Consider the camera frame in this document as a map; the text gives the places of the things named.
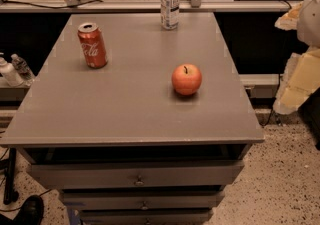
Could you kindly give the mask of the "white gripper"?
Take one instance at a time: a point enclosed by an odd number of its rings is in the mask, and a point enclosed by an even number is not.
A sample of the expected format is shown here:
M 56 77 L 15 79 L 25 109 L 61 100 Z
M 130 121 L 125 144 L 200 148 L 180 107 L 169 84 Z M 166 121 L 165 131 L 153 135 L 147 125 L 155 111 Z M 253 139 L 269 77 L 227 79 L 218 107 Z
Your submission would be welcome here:
M 304 0 L 279 17 L 274 26 L 296 30 L 297 38 L 312 47 L 320 47 L 320 0 Z M 289 58 L 276 94 L 273 109 L 287 115 L 299 107 L 320 87 L 320 49 L 311 48 Z

